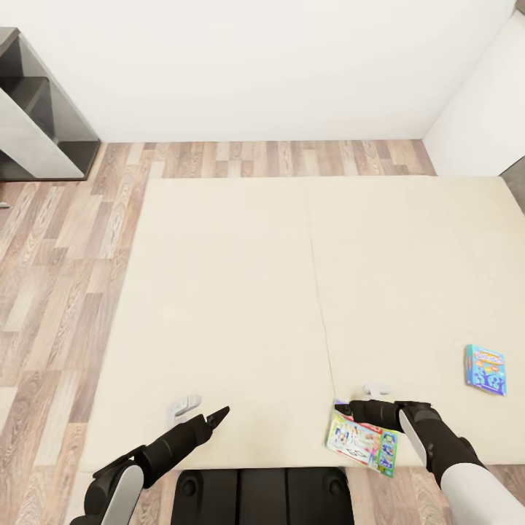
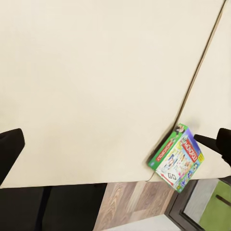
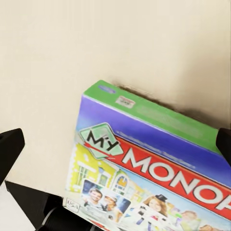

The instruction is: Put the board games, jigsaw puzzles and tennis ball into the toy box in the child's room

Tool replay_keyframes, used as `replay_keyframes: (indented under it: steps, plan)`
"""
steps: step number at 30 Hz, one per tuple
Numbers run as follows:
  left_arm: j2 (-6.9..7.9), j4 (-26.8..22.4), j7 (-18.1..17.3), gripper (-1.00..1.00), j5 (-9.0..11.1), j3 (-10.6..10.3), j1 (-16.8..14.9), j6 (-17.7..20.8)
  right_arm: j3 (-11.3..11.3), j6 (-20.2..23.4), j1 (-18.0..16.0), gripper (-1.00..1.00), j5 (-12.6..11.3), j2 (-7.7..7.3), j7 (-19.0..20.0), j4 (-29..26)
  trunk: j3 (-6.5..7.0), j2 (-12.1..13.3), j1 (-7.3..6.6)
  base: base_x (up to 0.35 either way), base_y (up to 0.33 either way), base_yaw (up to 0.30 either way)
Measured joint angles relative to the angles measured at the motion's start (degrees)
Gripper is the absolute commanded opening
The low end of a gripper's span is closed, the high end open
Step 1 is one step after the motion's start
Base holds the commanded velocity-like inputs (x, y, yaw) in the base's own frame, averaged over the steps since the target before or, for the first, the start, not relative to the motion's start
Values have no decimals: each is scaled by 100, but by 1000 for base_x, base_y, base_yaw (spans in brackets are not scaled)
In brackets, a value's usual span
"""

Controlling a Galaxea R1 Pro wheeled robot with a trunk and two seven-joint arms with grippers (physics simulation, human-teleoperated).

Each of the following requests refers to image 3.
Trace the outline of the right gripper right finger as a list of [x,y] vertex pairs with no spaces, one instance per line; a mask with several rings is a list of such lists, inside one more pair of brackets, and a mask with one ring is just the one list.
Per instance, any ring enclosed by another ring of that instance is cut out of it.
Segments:
[[231,129],[220,128],[218,131],[216,146],[231,166]]

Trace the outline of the board game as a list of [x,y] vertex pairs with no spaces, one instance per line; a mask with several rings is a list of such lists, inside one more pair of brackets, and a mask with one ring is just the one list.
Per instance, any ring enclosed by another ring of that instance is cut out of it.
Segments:
[[62,207],[104,231],[231,231],[218,131],[101,79],[81,96]]

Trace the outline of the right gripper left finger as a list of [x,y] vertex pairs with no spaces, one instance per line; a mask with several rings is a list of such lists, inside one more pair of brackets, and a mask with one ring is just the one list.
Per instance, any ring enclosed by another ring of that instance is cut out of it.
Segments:
[[0,133],[0,186],[25,147],[21,128]]

